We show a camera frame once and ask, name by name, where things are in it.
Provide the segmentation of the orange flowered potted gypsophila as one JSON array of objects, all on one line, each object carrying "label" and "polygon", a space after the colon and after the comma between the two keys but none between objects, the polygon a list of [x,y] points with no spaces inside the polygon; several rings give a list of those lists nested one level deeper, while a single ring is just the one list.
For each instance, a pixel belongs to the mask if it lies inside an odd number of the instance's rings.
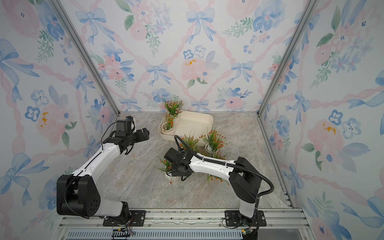
[{"label": "orange flowered potted gypsophila", "polygon": [[174,129],[174,117],[172,115],[169,115],[167,116],[167,121],[162,124],[162,133],[164,135],[173,135]]}]

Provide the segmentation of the pink flowered potted gypsophila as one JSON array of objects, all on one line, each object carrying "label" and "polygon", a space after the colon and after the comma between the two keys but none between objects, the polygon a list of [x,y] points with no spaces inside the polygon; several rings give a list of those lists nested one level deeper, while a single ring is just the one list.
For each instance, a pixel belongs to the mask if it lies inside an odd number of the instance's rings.
[{"label": "pink flowered potted gypsophila", "polygon": [[167,117],[173,120],[174,125],[177,125],[180,122],[180,113],[184,103],[182,100],[171,99],[164,101],[164,106],[167,112]]}]

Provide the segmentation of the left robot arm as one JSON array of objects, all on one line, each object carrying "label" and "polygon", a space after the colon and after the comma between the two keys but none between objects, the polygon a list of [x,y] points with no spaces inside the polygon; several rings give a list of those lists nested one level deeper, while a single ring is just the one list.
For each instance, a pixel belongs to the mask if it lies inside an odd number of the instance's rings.
[{"label": "left robot arm", "polygon": [[96,186],[106,168],[123,152],[129,154],[134,144],[147,141],[150,132],[144,128],[125,137],[113,131],[102,147],[79,169],[57,180],[57,213],[62,216],[105,217],[115,224],[126,226],[131,221],[127,202],[103,199]]}]

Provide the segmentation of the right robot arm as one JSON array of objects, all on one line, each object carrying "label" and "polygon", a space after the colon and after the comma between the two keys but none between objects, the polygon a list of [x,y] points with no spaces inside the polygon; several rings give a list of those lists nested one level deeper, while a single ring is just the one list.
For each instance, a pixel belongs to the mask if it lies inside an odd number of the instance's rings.
[{"label": "right robot arm", "polygon": [[170,148],[165,159],[171,162],[173,177],[183,180],[193,173],[204,173],[219,177],[230,183],[240,199],[239,218],[242,225],[255,227],[258,222],[258,196],[262,175],[253,168],[247,159],[239,157],[236,161],[211,158],[190,150]]}]

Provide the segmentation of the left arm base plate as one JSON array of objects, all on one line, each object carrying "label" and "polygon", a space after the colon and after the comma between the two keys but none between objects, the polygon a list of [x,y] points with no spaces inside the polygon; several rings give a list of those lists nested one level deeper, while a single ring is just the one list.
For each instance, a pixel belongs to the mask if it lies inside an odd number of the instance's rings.
[{"label": "left arm base plate", "polygon": [[130,210],[127,214],[123,213],[118,217],[105,217],[104,227],[143,227],[146,211],[144,210]]}]

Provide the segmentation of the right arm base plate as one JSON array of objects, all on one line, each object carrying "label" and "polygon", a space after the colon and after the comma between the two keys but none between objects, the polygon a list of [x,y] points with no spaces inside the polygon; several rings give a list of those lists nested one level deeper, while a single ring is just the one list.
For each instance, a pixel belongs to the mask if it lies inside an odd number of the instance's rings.
[{"label": "right arm base plate", "polygon": [[266,227],[266,218],[263,211],[254,212],[251,218],[243,216],[240,211],[226,210],[224,211],[224,220],[226,227]]}]

